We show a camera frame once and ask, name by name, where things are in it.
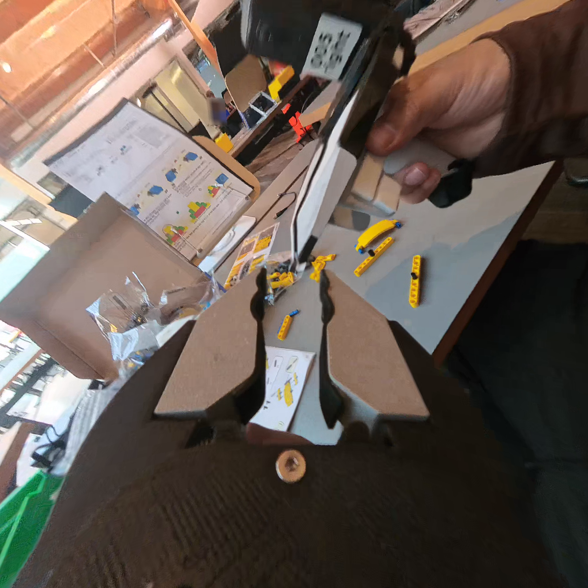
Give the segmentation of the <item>blue cardboard kit box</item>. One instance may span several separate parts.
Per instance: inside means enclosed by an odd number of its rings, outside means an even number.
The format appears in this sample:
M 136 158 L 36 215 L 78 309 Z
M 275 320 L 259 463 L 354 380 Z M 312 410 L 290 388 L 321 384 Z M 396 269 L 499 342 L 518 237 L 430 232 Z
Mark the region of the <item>blue cardboard kit box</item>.
M 204 274 L 104 194 L 1 300 L 1 320 L 80 379 L 117 375 L 111 347 L 86 308 L 136 274 L 151 300 Z

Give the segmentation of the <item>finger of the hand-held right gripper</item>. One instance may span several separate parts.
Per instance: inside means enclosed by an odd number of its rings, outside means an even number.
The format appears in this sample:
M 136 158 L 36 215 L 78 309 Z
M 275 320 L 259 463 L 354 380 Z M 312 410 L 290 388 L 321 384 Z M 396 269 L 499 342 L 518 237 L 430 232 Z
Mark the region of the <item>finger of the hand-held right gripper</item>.
M 372 224 L 374 219 L 381 219 L 382 216 L 376 209 L 356 210 L 343 205 L 336 205 L 331 214 L 328 224 L 339 226 L 350 231 L 365 231 Z
M 354 177 L 357 157 L 330 138 L 318 142 L 298 193 L 290 225 L 290 268 L 308 260 Z

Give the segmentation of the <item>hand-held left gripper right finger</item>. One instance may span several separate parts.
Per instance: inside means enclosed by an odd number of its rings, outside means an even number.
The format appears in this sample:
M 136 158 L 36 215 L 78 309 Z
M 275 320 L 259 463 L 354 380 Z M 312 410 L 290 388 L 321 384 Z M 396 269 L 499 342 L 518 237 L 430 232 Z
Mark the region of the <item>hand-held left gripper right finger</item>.
M 320 276 L 320 303 L 320 409 L 327 427 L 428 420 L 386 317 L 329 270 Z

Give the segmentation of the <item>clear printed plastic bag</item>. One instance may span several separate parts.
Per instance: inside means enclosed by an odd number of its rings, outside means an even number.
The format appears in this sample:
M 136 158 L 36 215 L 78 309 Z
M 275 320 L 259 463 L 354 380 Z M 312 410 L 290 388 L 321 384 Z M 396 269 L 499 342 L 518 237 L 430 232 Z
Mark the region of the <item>clear printed plastic bag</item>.
M 162 346 L 166 327 L 183 318 L 196 319 L 224 294 L 224 288 L 207 273 L 196 282 L 163 290 L 152 301 L 136 273 L 126 277 L 118 291 L 108 290 L 86 308 L 110 346 L 120 373 L 134 371 Z

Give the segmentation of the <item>long yellow holed beam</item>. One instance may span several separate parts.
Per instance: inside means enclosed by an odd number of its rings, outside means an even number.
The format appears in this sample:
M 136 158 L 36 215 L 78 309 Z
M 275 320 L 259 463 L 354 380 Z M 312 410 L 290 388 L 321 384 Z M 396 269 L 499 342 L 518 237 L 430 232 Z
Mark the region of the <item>long yellow holed beam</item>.
M 370 258 L 368 254 L 364 254 L 364 260 L 354 270 L 356 277 L 361 277 L 365 274 L 378 260 L 379 258 L 394 244 L 394 238 L 386 238 L 378 247 L 374 249 L 375 256 Z
M 411 272 L 417 272 L 421 277 L 422 269 L 422 257 L 416 254 L 412 259 Z M 410 277 L 409 287 L 409 304 L 412 308 L 417 308 L 420 305 L 420 279 L 418 281 L 412 281 Z

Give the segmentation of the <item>yellow curved panel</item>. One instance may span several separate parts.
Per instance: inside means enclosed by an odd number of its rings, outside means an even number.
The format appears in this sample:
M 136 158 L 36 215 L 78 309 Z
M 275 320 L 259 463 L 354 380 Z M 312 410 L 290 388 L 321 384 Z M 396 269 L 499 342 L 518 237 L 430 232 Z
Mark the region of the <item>yellow curved panel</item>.
M 397 229 L 394 226 L 394 222 L 399 221 L 396 219 L 383 219 L 378 223 L 372 225 L 371 227 L 367 228 L 358 238 L 357 238 L 357 247 L 365 248 L 365 252 L 369 249 L 369 246 L 374 241 L 378 240 L 384 234 L 389 233 Z

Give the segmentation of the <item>orange plastic item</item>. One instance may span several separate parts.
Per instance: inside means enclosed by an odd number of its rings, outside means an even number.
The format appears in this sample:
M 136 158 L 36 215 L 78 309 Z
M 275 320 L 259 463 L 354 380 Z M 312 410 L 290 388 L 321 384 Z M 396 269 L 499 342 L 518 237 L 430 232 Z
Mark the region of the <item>orange plastic item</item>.
M 316 138 L 316 132 L 312 124 L 303 125 L 300 121 L 300 112 L 296 111 L 293 116 L 289 118 L 289 124 L 296 134 L 296 143 L 305 143 Z

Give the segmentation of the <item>person's right hand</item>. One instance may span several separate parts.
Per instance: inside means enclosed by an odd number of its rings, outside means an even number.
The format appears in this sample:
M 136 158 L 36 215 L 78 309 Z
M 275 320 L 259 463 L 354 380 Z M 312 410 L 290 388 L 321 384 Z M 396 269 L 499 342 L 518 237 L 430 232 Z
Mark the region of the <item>person's right hand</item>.
M 511 173 L 494 161 L 512 86 L 511 53 L 482 38 L 396 82 L 366 148 L 376 156 L 425 138 L 455 159 L 476 160 L 475 177 Z

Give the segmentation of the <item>yellow foam block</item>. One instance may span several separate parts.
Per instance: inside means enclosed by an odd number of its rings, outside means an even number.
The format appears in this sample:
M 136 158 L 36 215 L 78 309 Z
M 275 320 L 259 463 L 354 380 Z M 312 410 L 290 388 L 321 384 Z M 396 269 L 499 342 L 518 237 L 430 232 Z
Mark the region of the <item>yellow foam block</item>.
M 280 98 L 280 92 L 294 78 L 294 76 L 294 69 L 292 66 L 288 65 L 281 69 L 268 84 L 269 95 L 274 102 L 280 102 L 282 100 L 282 98 Z

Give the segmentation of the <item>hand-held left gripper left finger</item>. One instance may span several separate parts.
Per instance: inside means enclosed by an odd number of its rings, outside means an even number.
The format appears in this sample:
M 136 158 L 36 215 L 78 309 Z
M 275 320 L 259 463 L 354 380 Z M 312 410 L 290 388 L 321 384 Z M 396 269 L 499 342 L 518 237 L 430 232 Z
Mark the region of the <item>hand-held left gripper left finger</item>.
M 170 366 L 155 421 L 247 424 L 265 394 L 266 270 L 247 276 L 154 354 Z

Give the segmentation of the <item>clear bag yellow connectors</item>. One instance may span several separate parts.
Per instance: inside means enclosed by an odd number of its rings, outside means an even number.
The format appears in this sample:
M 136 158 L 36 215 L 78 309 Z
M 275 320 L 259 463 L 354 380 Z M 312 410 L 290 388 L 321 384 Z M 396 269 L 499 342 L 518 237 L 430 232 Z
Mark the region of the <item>clear bag yellow connectors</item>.
M 305 264 L 292 263 L 287 252 L 271 254 L 265 262 L 266 305 L 273 306 L 303 276 Z

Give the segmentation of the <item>green plastic bin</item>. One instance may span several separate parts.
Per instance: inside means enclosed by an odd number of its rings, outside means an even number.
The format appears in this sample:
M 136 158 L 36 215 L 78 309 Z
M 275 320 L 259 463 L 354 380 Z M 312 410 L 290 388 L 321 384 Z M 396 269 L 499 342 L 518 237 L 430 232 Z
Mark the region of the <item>green plastic bin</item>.
M 1 587 L 11 587 L 38 544 L 64 478 L 43 471 L 1 504 Z

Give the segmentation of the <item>white instruction booklet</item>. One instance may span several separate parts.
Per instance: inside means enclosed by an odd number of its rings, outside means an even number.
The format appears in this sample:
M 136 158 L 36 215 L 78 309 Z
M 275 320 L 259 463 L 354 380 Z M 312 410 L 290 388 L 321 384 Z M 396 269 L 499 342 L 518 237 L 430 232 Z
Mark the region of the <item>white instruction booklet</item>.
M 289 430 L 315 356 L 313 352 L 266 347 L 265 398 L 251 423 Z

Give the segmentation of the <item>flat grey stand base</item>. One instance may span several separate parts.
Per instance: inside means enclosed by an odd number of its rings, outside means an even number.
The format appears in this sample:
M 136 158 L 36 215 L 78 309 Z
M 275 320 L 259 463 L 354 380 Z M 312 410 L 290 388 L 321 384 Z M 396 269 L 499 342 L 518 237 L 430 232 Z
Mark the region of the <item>flat grey stand base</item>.
M 210 254 L 198 265 L 198 268 L 209 275 L 213 273 L 224 260 L 233 252 L 239 243 L 246 237 L 256 225 L 256 218 L 242 216 L 234 224 L 218 244 L 211 250 Z

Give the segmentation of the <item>grey desk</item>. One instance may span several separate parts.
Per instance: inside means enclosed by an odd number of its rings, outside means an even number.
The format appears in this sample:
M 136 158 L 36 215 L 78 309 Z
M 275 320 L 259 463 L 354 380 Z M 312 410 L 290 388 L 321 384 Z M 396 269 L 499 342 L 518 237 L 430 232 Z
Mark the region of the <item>grey desk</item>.
M 280 193 L 300 189 L 306 168 L 315 148 L 310 143 L 296 154 L 280 175 L 244 213 L 256 218 L 251 233 L 261 232 L 275 222 L 279 228 L 271 253 L 290 251 L 290 222 L 293 206 L 278 219 L 276 212 L 292 200 Z M 354 269 L 360 263 L 355 251 L 357 235 L 328 224 L 315 251 L 336 254 L 327 264 L 356 293 L 375 307 L 388 320 L 398 322 L 429 354 L 443 357 L 443 345 L 450 349 L 449 333 L 454 320 L 468 302 L 508 238 L 519 239 L 536 205 L 560 176 L 555 163 L 533 166 L 508 175 L 474 181 L 472 194 L 448 209 L 437 209 L 430 203 L 399 207 L 403 227 L 394 231 L 394 244 L 363 277 Z M 413 309 L 408 303 L 409 277 L 414 255 L 424 260 L 422 303 Z M 284 343 L 277 340 L 277 330 L 287 312 L 300 310 L 294 317 Z M 265 341 L 280 346 L 319 353 L 322 331 L 319 286 L 306 275 L 270 307 L 264 319 Z M 319 403 L 318 367 L 313 365 L 307 376 L 302 399 L 290 424 L 293 434 L 314 443 L 333 444 L 340 432 L 337 425 L 329 430 Z

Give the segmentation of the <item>person's right forearm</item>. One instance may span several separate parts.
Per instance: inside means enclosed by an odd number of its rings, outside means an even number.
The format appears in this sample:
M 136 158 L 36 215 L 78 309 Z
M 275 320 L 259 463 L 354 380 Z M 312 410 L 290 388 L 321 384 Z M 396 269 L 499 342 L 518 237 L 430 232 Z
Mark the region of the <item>person's right forearm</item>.
M 502 126 L 477 157 L 474 178 L 587 158 L 587 1 L 506 25 L 492 40 L 509 58 Z

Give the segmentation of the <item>tan sign board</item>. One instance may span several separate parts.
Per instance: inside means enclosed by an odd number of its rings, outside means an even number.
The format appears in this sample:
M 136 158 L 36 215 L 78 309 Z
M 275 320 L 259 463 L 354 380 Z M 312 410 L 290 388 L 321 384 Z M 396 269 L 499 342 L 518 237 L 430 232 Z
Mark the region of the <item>tan sign board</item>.
M 249 196 L 250 202 L 255 202 L 261 194 L 261 186 L 259 180 L 255 175 L 249 171 L 245 166 L 239 163 L 234 157 L 220 148 L 211 138 L 207 136 L 194 136 L 191 139 L 197 143 L 204 151 L 208 152 L 212 157 L 216 158 L 220 164 L 234 175 L 239 177 L 243 182 L 253 188 Z

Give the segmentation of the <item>yellow black sticker sheet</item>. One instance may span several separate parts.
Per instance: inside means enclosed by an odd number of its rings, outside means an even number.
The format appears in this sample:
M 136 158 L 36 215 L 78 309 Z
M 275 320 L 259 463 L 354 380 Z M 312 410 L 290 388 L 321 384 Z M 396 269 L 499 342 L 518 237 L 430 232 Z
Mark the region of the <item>yellow black sticker sheet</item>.
M 224 283 L 224 290 L 230 290 L 266 261 L 271 252 L 278 228 L 279 223 L 276 222 L 261 232 L 248 236 L 243 240 Z

